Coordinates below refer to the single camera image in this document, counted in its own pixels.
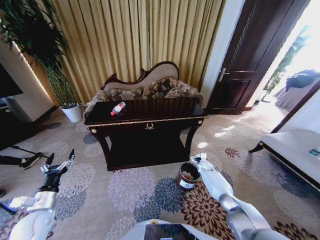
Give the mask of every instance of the floral patterned carpet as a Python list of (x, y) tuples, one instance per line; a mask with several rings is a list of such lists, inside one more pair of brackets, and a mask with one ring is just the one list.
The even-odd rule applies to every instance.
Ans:
[[(276, 231), (292, 240), (320, 239), (320, 196), (265, 151), (248, 153), (266, 134), (250, 127), (254, 111), (242, 115), (212, 115), (196, 132), (192, 154), (206, 152), (208, 160), (233, 186), (239, 199), (253, 204)], [(44, 123), (46, 130), (17, 144), (31, 151), (54, 152), (54, 163), (75, 149), (76, 164), (61, 178), (56, 224), (51, 240), (118, 240), (137, 222), (162, 219), (186, 223), (216, 237), (234, 239), (226, 213), (202, 181), (190, 192), (177, 187), (181, 163), (107, 171), (102, 149), (82, 122), (71, 123), (56, 110)], [(185, 141), (188, 130), (183, 131)], [(207, 143), (199, 148), (200, 143)], [(28, 157), (23, 151), (4, 149), (0, 155)], [(43, 182), (39, 167), (0, 165), (0, 188), (8, 205), (18, 196), (33, 196)], [(0, 210), (0, 240), (25, 215)]]

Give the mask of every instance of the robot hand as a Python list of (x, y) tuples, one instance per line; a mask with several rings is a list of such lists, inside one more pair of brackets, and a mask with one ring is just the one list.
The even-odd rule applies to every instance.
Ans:
[(199, 153), (191, 160), (197, 163), (198, 172), (210, 195), (219, 201), (227, 212), (226, 221), (237, 240), (287, 240), (285, 236), (273, 231), (267, 220), (250, 203), (234, 196), (227, 180), (207, 161), (206, 153)]

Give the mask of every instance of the door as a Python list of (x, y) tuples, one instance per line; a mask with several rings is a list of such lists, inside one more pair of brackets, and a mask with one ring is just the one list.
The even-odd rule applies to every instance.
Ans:
[(246, 0), (207, 111), (241, 114), (310, 0)]

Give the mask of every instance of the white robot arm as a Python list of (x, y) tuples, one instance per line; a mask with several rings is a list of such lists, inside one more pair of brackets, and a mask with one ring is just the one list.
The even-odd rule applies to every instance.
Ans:
[(45, 181), (35, 196), (21, 196), (12, 200), (11, 208), (24, 208), (28, 215), (14, 226), (10, 240), (45, 240), (52, 230), (60, 177), (75, 163), (75, 151), (73, 149), (69, 159), (60, 165), (51, 166), (53, 158), (54, 154), (40, 168), (45, 175)]
[(207, 161), (207, 154), (200, 153), (191, 158), (210, 195), (219, 201), (227, 212), (226, 221), (237, 240), (287, 240), (285, 236), (271, 229), (267, 220), (250, 203), (234, 196), (227, 180)]

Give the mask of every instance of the dark wooden table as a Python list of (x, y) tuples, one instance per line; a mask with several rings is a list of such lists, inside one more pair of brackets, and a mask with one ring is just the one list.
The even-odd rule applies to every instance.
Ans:
[[(118, 103), (97, 102), (84, 123), (101, 144), (108, 171), (189, 160), (193, 136), (206, 116), (194, 100), (128, 100), (124, 110), (111, 116)], [(180, 133), (188, 127), (184, 147)]]

